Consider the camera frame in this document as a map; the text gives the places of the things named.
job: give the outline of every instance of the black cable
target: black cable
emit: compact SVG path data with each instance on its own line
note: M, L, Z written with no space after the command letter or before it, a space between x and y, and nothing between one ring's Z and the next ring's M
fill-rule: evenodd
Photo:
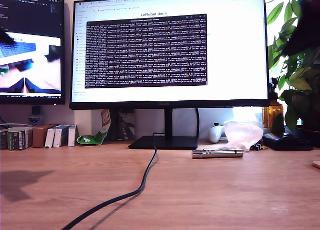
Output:
M147 175L148 175L148 172L152 166L152 163L157 155L157 148L156 148L156 138L155 138L155 134L163 134L163 133L153 133L152 136L153 136L153 141L154 141L154 154L153 154L153 157L151 158L145 172L144 172L144 175L143 175L143 178L142 178L142 182L139 186L139 188L131 193L128 193L128 194L124 194L124 195L121 195L121 196L118 196L116 198L113 198L113 199L110 199L102 204L99 204L97 206L95 206L94 208L88 210L87 212L85 212L84 214L80 215L79 217L77 217L76 219L74 219L71 223L69 223L67 226L65 226L62 230L70 230L71 228L73 228L75 225L77 225L78 223L80 223L83 219L85 219L86 217L90 216L91 214L95 213L96 211L99 211L100 209L110 205L110 204L113 204L115 202L118 202L122 199L126 199L126 198L129 198L129 197L132 197L138 193L140 193L145 185L146 185L146 180L147 180Z
M4 124L6 124L6 122L2 119L2 117L1 117L1 116L0 116L0 120L1 120ZM6 126L4 126L4 125L3 125L3 127L4 127L4 128L6 128L6 129L10 128L10 126L9 126L9 125L6 125Z
M200 128L200 116L198 108L195 109L196 111L196 138L199 139L199 128Z

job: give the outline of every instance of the video on screen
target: video on screen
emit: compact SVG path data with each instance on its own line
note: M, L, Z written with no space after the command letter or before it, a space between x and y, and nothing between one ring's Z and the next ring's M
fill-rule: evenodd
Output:
M61 47L39 41L1 43L0 92L61 94Z

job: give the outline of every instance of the terminal window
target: terminal window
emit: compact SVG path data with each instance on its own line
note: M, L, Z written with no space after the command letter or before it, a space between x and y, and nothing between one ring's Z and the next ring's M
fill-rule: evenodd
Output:
M89 21L85 88L207 85L207 15Z

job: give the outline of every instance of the monitor bezel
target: monitor bezel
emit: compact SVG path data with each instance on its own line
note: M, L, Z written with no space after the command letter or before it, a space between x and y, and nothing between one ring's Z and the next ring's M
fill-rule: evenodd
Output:
M267 91L267 99L231 99L231 100L178 100L178 101L127 101L127 102L72 102L73 95L73 73L74 73L74 45L75 45L75 17L76 4L80 2L104 1L104 0L75 0L73 2L73 25L72 25L72 52L71 52L71 81L70 81L70 102L69 108L72 110L88 109L165 109L165 108L214 108L214 107L246 107L270 105L270 93ZM268 36L267 36L267 9L266 0L264 4L264 28L265 28L265 52L266 52L266 77L267 90L269 90L269 61L268 61Z
M61 69L60 69L60 78L61 78L61 98L40 98L40 97L0 97L0 104L29 104L29 105L51 105L51 104L66 104L66 62L65 62L65 0L61 0L62 12L61 12Z

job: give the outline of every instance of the monitor base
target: monitor base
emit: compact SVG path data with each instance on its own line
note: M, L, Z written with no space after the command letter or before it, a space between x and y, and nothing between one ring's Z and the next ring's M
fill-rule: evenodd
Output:
M198 147L197 137L155 137L155 146L157 149L185 149L193 150ZM130 149L154 149L154 138L144 136L129 145Z

